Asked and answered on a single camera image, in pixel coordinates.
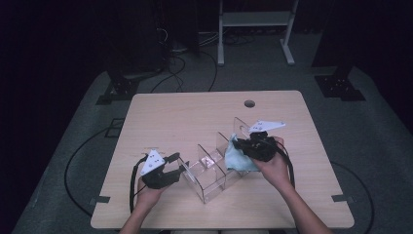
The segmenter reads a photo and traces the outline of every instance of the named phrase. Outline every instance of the clear plastic box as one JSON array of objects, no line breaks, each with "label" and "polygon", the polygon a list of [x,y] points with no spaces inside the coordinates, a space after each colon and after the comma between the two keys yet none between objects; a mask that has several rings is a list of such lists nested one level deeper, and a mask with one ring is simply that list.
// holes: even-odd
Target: clear plastic box
[{"label": "clear plastic box", "polygon": [[[234,133],[237,136],[245,131],[247,132],[248,129],[249,126],[247,124],[235,118]],[[178,160],[179,166],[183,165],[186,168],[186,171],[182,174],[189,186],[197,192],[205,204],[247,174],[247,172],[227,170],[224,158],[227,147],[228,138],[218,132],[215,150],[208,153],[199,144],[198,161],[187,167],[180,158]]]}]

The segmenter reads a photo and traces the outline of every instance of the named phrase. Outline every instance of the gray carpet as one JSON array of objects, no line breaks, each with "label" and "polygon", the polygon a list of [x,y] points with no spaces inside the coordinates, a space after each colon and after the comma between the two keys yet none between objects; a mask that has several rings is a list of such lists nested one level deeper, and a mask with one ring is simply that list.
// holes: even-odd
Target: gray carpet
[{"label": "gray carpet", "polygon": [[[366,185],[374,203],[374,222],[370,233],[411,233],[413,223],[413,137],[378,93],[373,81],[356,67],[350,74],[353,85],[366,101],[344,102],[323,97],[315,75],[330,74],[332,68],[311,68],[319,35],[292,34],[290,49],[296,64],[288,66],[279,44],[279,36],[256,36],[240,47],[225,47],[225,66],[218,67],[213,92],[298,90],[309,107],[330,160],[354,172]],[[216,58],[216,47],[203,51]],[[185,68],[178,76],[183,92],[206,92],[212,83],[215,66],[204,54],[179,56]],[[172,59],[170,69],[182,65]],[[142,81],[138,93],[150,93],[165,77]],[[69,199],[63,182],[66,165],[76,149],[95,133],[108,127],[114,118],[124,118],[129,101],[95,105],[103,95],[109,78],[104,72],[96,77],[67,128],[49,167],[33,193],[14,233],[115,233],[91,228],[90,218]],[[162,83],[154,93],[180,91],[176,79]],[[104,133],[89,140],[75,155],[67,171],[67,184],[73,197],[89,213],[97,198],[112,153],[115,137]],[[356,224],[335,233],[363,233],[371,215],[369,199],[361,183],[348,171],[333,165]]]}]

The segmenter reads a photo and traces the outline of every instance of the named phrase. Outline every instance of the light blue towel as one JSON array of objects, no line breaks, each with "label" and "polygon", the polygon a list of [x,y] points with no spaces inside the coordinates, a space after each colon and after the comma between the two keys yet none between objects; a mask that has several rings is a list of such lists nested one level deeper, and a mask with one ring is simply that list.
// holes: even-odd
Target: light blue towel
[{"label": "light blue towel", "polygon": [[232,134],[225,151],[225,165],[228,170],[234,169],[240,172],[259,172],[251,159],[243,154],[243,151],[236,149],[233,140],[237,140],[237,135]]}]

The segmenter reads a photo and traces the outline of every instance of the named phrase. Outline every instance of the wooden table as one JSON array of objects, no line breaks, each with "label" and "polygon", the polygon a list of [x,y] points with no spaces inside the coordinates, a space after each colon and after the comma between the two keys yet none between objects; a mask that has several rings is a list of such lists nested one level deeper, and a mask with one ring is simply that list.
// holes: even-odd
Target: wooden table
[{"label": "wooden table", "polygon": [[[253,100],[255,106],[244,106]],[[118,229],[130,215],[132,167],[157,148],[165,156],[180,152],[190,164],[198,160],[197,147],[215,149],[216,134],[229,137],[234,117],[250,126],[258,119],[284,121],[269,131],[284,138],[294,166],[296,189],[329,227],[348,228],[354,219],[329,163],[310,112],[297,91],[139,94],[134,96],[97,203],[92,227]],[[294,227],[280,193],[260,173],[249,173],[204,204],[181,177],[146,217],[148,229],[274,229]]]}]

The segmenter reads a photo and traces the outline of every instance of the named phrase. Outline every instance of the wrist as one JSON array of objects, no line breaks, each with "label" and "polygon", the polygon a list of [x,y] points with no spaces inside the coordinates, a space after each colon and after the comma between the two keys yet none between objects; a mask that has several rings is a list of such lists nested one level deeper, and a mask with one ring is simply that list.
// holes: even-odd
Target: wrist
[{"label": "wrist", "polygon": [[279,183],[277,185],[274,185],[276,187],[276,189],[281,193],[289,193],[289,192],[295,192],[295,188],[292,186],[292,184],[288,181],[288,182],[283,182],[283,183]]}]

